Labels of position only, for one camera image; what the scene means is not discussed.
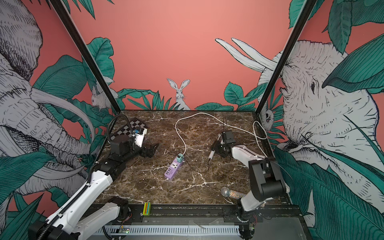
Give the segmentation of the white electric toothbrush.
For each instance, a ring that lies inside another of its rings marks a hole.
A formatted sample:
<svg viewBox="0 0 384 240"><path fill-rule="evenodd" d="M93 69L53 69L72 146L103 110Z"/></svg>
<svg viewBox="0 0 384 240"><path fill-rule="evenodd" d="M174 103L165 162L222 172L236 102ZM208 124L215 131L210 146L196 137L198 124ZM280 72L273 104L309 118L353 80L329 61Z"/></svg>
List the white electric toothbrush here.
<svg viewBox="0 0 384 240"><path fill-rule="evenodd" d="M221 142L221 134L218 134L218 138L215 141L220 141ZM209 155L209 160L212 160L214 157L214 152L211 152Z"/></svg>

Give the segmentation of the purple power strip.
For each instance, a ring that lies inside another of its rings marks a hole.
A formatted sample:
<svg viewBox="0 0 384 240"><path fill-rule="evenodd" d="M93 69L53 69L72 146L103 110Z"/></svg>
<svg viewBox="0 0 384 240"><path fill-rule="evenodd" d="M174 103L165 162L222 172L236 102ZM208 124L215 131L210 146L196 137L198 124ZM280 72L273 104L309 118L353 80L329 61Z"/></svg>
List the purple power strip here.
<svg viewBox="0 0 384 240"><path fill-rule="evenodd" d="M165 172L165 177L168 180L172 180L176 173L178 172L178 169L183 165L183 160L175 158L172 163L169 165L168 169Z"/></svg>

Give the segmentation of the teal charger plug adapter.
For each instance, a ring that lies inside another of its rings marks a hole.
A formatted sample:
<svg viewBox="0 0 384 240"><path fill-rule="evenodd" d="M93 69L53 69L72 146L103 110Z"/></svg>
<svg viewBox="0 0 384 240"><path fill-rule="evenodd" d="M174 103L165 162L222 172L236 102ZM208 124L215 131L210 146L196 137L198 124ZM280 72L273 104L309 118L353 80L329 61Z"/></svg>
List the teal charger plug adapter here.
<svg viewBox="0 0 384 240"><path fill-rule="evenodd" d="M178 163L182 163L184 161L184 155L183 154L178 154L176 157L176 160Z"/></svg>

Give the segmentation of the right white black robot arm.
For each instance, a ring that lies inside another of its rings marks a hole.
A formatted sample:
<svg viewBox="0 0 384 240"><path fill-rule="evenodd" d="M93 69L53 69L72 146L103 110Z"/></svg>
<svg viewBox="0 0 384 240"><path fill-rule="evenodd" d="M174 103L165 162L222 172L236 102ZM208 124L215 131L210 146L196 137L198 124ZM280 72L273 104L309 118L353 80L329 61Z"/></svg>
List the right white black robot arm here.
<svg viewBox="0 0 384 240"><path fill-rule="evenodd" d="M250 191L240 198L245 212L256 210L264 202L288 193L281 168L274 157L259 155L236 142L232 131L224 131L212 144L210 159L214 154L239 161L249 170Z"/></svg>

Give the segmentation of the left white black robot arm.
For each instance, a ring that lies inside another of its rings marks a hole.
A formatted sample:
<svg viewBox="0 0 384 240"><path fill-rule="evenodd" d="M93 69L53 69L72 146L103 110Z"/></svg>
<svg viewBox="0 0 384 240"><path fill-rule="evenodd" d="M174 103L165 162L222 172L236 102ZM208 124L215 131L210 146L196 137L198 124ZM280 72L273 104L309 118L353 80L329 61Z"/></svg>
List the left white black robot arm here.
<svg viewBox="0 0 384 240"><path fill-rule="evenodd" d="M151 158L159 144L143 145L144 135L108 137L111 152L104 161L95 163L83 186L45 221L36 221L28 228L30 240L86 240L107 223L129 216L126 200L114 197L100 210L84 218L98 196L126 168L126 162L136 156Z"/></svg>

